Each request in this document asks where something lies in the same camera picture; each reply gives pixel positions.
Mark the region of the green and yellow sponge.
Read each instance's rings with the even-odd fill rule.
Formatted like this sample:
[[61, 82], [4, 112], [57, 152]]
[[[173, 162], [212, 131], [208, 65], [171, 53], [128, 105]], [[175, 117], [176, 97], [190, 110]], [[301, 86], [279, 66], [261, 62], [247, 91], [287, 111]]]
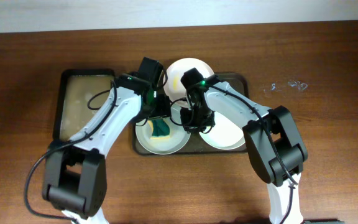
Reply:
[[147, 123], [151, 128], [151, 139], [165, 139], [170, 136], [170, 127], [163, 119], [153, 119]]

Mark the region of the light grey plate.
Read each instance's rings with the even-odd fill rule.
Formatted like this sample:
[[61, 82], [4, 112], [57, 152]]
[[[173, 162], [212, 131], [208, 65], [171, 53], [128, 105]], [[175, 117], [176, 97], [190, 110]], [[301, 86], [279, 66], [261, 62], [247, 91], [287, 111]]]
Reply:
[[132, 147], [136, 153], [143, 156], [167, 155], [176, 153], [184, 148], [191, 134], [186, 132], [182, 126], [172, 123], [170, 118], [163, 118], [163, 120], [170, 128], [168, 136], [152, 136], [150, 123], [144, 126], [134, 126]]

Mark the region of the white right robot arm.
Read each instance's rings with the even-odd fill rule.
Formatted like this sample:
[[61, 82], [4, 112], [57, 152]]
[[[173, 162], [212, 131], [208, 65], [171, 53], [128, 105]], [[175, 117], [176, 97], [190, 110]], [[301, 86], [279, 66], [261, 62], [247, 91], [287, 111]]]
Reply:
[[290, 111], [259, 105], [217, 75], [205, 78], [195, 68], [180, 81], [188, 102], [180, 111], [184, 130], [211, 129], [215, 113], [242, 129], [251, 166], [267, 184], [270, 222], [303, 223], [298, 188], [308, 152]]

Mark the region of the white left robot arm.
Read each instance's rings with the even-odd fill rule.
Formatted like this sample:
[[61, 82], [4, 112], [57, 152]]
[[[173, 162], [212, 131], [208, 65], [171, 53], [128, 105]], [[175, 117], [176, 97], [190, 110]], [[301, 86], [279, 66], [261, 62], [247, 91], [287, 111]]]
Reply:
[[149, 80], [123, 74], [91, 120], [67, 141], [54, 140], [44, 155], [42, 197], [71, 223], [106, 223], [106, 156], [131, 121], [170, 116], [168, 96]]

